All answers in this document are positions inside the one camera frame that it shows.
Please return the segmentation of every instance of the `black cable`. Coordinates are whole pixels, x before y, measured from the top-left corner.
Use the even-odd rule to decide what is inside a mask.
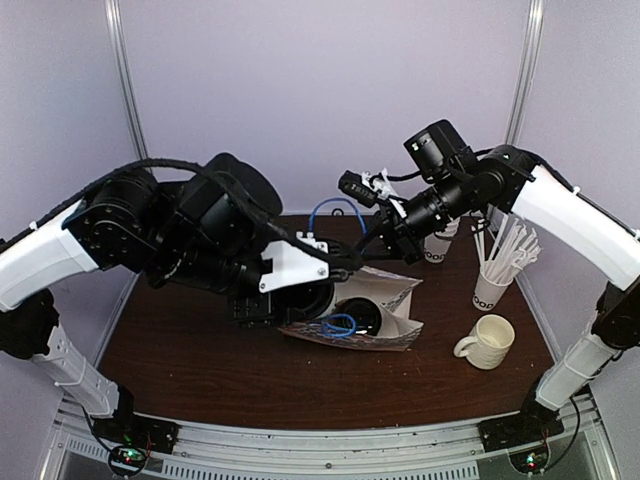
[[[389,195],[387,198],[390,198],[391,200],[397,200],[397,201],[402,202],[402,203],[407,203],[407,202],[409,202],[409,200],[408,200],[408,199],[406,199],[406,198],[404,198],[404,197],[399,197],[399,196],[397,196],[397,195]]]
[[[94,190],[102,186],[106,181],[110,180],[111,178],[123,173],[131,172],[132,170],[140,169],[140,168],[173,168],[175,170],[186,170],[189,172],[193,172],[197,175],[201,175],[202,177],[212,182],[221,183],[224,181],[224,179],[221,176],[216,177],[211,172],[205,170],[205,168],[202,165],[195,162],[187,162],[185,160],[174,160],[169,158],[149,158],[145,160],[138,160],[136,162],[131,162],[126,165],[123,165],[122,167],[116,168],[115,170],[112,170],[110,173],[103,175],[97,180],[94,180],[89,185],[84,187],[82,190],[72,195],[70,198],[60,203],[58,206],[54,207],[49,213],[47,213],[44,217],[42,217],[40,220],[36,222],[36,227],[39,228],[45,223],[51,221],[57,215],[59,215],[64,210],[69,208],[71,205],[83,199],[85,196],[93,193]],[[251,220],[255,221],[259,225],[266,226],[271,231],[271,233],[276,235],[279,239],[286,241],[290,245],[297,247],[298,249],[302,250],[303,252],[307,253],[308,255],[314,258],[318,258],[324,262],[327,262],[330,266],[334,266],[337,268],[345,268],[347,270],[353,270],[353,271],[359,270],[362,267],[362,258],[360,258],[360,255],[355,250],[351,252],[348,259],[340,259],[340,258],[332,257],[331,255],[327,255],[326,253],[318,250],[317,248],[311,247],[310,245],[304,243],[303,241],[298,239],[296,236],[291,236],[287,230],[272,223],[270,221],[270,218],[266,214],[261,213],[257,210],[254,211],[254,210],[241,208],[242,205],[237,205],[237,206]],[[14,236],[11,240],[2,244],[0,246],[1,250],[4,251],[10,248],[11,246],[15,245],[20,240],[22,240],[27,235],[29,235],[32,231],[33,230],[30,228],[23,230],[18,235]]]
[[[556,465],[558,465],[562,461],[562,459],[567,455],[567,453],[569,453],[569,450],[571,450],[571,447],[573,446],[573,444],[576,441],[576,438],[578,437],[578,433],[580,433],[580,409],[578,408],[578,405],[576,404],[576,401],[573,399],[573,397],[569,398],[569,400],[571,400],[571,403],[573,404],[573,408],[576,411],[576,430],[575,432],[573,432],[573,436],[571,437],[571,441],[569,442],[569,445],[567,445],[567,448],[564,449],[564,452],[562,452],[562,454],[556,459],[555,462],[553,462],[551,465],[543,469],[544,473],[548,472],[549,470],[554,468]]]
[[[399,176],[388,175],[387,179],[390,182],[406,182],[407,180],[411,180],[412,178],[416,178],[419,176],[420,176],[420,170],[418,170],[417,172],[408,173],[407,175],[399,175]]]
[[[113,473],[114,475],[117,475],[118,477],[132,478],[138,475],[140,472],[142,472],[142,470],[144,470],[144,467],[147,466],[147,461],[149,460],[149,455],[147,455],[147,453],[143,452],[139,448],[132,447],[131,445],[125,445],[125,444],[116,445],[113,448],[109,448],[109,446],[106,443],[104,443],[98,435],[96,435],[96,432],[93,429],[93,424],[91,423],[91,417],[89,417],[89,414],[84,409],[84,407],[82,407],[82,413],[84,413],[84,418],[87,421],[87,425],[89,426],[89,431],[91,432],[91,435],[93,436],[93,438],[95,438],[96,441],[100,444],[100,446],[109,453],[109,456],[107,457],[107,465],[109,466],[109,470],[111,470],[111,473]],[[136,461],[138,466],[136,467],[135,470],[127,470],[125,468],[117,467],[116,465],[114,465],[114,461],[116,461],[120,456],[118,452],[122,449],[127,449],[129,451],[134,450],[144,459],[143,461]],[[121,465],[125,465],[119,460],[117,460],[117,463],[120,463]]]
[[[493,150],[492,148],[485,148],[484,150],[478,150],[477,152],[474,152],[476,155],[486,155],[487,153],[489,153],[491,150]],[[388,175],[387,179],[390,182],[406,182],[407,180],[412,180],[416,177],[420,176],[420,170],[418,170],[417,172],[413,172],[413,173],[408,173],[406,175],[398,175],[398,176],[394,176],[394,175]]]

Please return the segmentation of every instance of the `white straw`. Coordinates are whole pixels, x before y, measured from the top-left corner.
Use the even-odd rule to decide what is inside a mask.
[[[480,271],[484,273],[484,255],[482,254],[482,250],[480,249],[480,240],[478,239],[478,232],[475,227],[471,227],[471,231],[473,232],[473,240],[476,244],[476,251],[478,252],[478,260],[480,261]]]
[[[500,224],[500,228],[498,229],[498,234],[496,235],[496,239],[493,242],[493,247],[491,248],[491,253],[489,254],[489,260],[495,260],[496,258],[496,252],[498,251],[498,243],[500,243],[502,234],[504,233],[504,230],[507,227],[507,220],[509,220],[509,217],[507,215],[502,217],[502,223]]]

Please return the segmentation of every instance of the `wooden table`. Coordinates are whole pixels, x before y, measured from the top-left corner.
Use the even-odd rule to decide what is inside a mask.
[[[293,229],[305,220],[280,223]],[[152,290],[141,278],[101,370],[134,393],[140,412],[243,427],[409,426],[517,410],[552,360],[515,283],[494,309],[516,330],[503,364],[481,371],[451,353],[482,315],[471,303],[478,260],[468,232],[465,220],[439,265],[374,263],[424,279],[411,308],[424,328],[409,351],[351,351],[239,329],[226,320],[225,298],[176,285]],[[353,242],[359,227],[353,217],[320,218],[316,234]]]

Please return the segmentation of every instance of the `blue cable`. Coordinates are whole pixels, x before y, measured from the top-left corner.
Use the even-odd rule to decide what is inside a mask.
[[[320,207],[326,205],[327,203],[330,202],[344,202],[344,203],[348,203],[349,205],[351,205],[351,208],[353,208],[353,211],[355,212],[356,216],[358,217],[358,221],[360,222],[360,227],[362,228],[362,234],[366,234],[367,233],[367,226],[364,224],[364,219],[362,218],[362,214],[360,213],[360,210],[358,210],[358,207],[356,207],[356,205],[349,200],[348,198],[343,198],[343,197],[333,197],[333,198],[327,198],[326,200],[323,200],[322,202],[320,202],[316,208],[313,209],[313,212],[311,212],[311,216],[309,217],[309,231],[313,232],[313,221],[316,218],[316,215],[318,213],[318,210],[320,210]]]
[[[337,318],[346,318],[351,323],[350,328],[338,327],[329,323],[329,320],[334,320]],[[334,313],[333,315],[328,315],[322,319],[322,333],[324,333],[327,337],[331,338],[346,338],[350,337],[358,328],[355,319],[349,315],[348,313]]]

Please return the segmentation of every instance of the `light purple wall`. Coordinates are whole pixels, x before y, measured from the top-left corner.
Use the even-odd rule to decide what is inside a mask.
[[[511,0],[122,4],[150,154],[235,153],[288,213],[339,193],[345,169],[414,170],[402,143],[442,117],[476,148],[503,141],[527,14]]]
[[[520,144],[540,153],[583,193],[640,227],[640,3],[547,2],[538,69]],[[529,280],[564,352],[583,331],[604,276],[545,235]],[[623,478],[640,471],[640,352],[593,382]]]
[[[0,236],[134,159],[102,1],[0,6]],[[129,273],[54,287],[69,336],[94,358]],[[0,478],[35,478],[60,392],[0,353]]]

